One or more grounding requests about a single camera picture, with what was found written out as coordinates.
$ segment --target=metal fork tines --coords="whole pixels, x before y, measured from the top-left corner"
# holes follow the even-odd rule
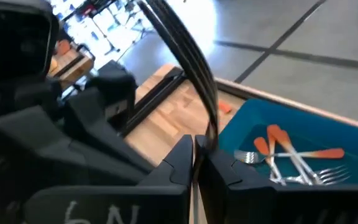
[[[316,171],[316,174],[319,176],[324,185],[338,184],[344,182],[351,177],[345,166],[337,166],[333,168],[319,170]],[[276,183],[279,183],[278,179],[271,180]],[[283,180],[286,182],[306,184],[305,181],[302,179],[302,176],[300,175],[298,177],[283,177]]]

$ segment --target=blue tray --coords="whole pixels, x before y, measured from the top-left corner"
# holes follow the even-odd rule
[[[254,139],[259,136],[267,139],[266,127],[270,124],[277,124],[286,130],[298,152],[343,148],[345,156],[342,159],[305,161],[313,170],[345,165],[351,178],[343,184],[358,184],[357,127],[268,101],[247,100],[219,135],[219,146],[230,154],[234,154],[235,149],[256,151]],[[276,142],[276,152],[282,151]],[[289,159],[278,158],[275,161],[283,176],[299,175]],[[266,176],[270,172],[264,163],[255,168]]]

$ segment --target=gray floor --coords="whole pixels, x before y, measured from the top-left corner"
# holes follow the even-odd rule
[[[214,75],[235,80],[317,0],[171,0],[200,44]],[[237,47],[213,44],[213,40]],[[280,50],[358,61],[358,0],[327,0],[278,46]],[[175,58],[156,34],[120,61],[139,84]],[[358,120],[358,69],[270,54],[241,82]]]

